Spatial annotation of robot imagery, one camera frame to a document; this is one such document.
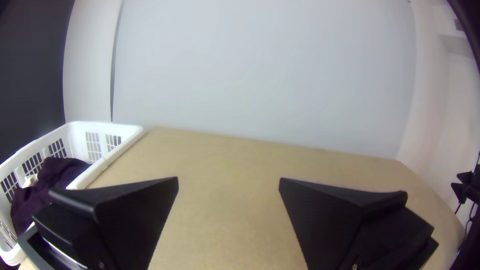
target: dark fabric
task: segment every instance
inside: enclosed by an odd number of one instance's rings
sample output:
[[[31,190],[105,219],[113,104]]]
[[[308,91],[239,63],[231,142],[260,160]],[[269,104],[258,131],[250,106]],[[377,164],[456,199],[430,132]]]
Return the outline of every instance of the dark fabric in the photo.
[[[52,201],[49,189],[66,188],[90,165],[76,158],[47,157],[34,186],[19,188],[13,196],[10,215],[17,235],[24,233],[33,222],[32,215]]]

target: white backdrop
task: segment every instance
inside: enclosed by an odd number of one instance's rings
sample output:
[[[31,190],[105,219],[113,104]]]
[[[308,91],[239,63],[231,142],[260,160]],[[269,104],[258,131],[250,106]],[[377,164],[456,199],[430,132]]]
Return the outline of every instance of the white backdrop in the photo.
[[[125,0],[113,120],[395,158],[414,73],[406,0]]]
[[[111,121],[112,53],[122,0],[75,0],[63,56],[65,120]]]

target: basket slot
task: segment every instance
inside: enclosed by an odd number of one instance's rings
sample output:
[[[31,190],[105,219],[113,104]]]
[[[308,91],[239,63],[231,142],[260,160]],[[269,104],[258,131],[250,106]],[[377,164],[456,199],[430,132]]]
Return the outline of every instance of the basket slot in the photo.
[[[42,157],[40,156],[40,152],[38,152],[29,159],[25,160],[21,167],[23,168],[23,172],[26,176],[31,176],[40,172],[42,169],[42,163]]]
[[[100,146],[100,136],[95,132],[85,132],[86,149],[88,160],[92,163],[102,158],[102,148]]]
[[[60,138],[54,143],[48,146],[48,151],[50,152],[50,157],[55,158],[67,158],[67,152],[65,151],[64,141]]]
[[[6,198],[8,199],[8,202],[11,204],[14,200],[15,191],[20,188],[15,174],[11,172],[0,182],[0,186]]]
[[[10,247],[13,248],[14,245],[17,243],[17,236],[12,233],[7,225],[0,220],[0,227],[1,227],[1,234],[3,236],[3,239],[5,240],[5,243]]]
[[[110,153],[110,151],[112,151],[122,143],[122,137],[120,136],[106,134],[105,138],[106,138],[106,149],[108,153]]]

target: tan table surface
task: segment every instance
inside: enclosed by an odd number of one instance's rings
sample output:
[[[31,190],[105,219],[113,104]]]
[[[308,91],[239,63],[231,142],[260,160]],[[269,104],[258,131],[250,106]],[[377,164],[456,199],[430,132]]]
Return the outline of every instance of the tan table surface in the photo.
[[[464,236],[449,207],[399,161],[178,129],[149,132],[88,188],[169,176],[178,177],[179,192],[152,270],[306,270],[280,177],[407,191],[407,207],[435,227],[439,243],[425,270],[448,269]]]

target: white laundry basket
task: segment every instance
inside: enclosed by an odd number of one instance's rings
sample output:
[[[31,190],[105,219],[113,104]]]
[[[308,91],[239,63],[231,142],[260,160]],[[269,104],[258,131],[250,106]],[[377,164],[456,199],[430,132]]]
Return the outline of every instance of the white laundry basket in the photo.
[[[47,157],[76,158],[92,164],[66,188],[87,187],[107,166],[142,137],[137,125],[70,122],[36,139],[0,165],[0,256],[8,265],[21,263],[25,253],[17,244],[10,208],[25,176],[38,173]]]

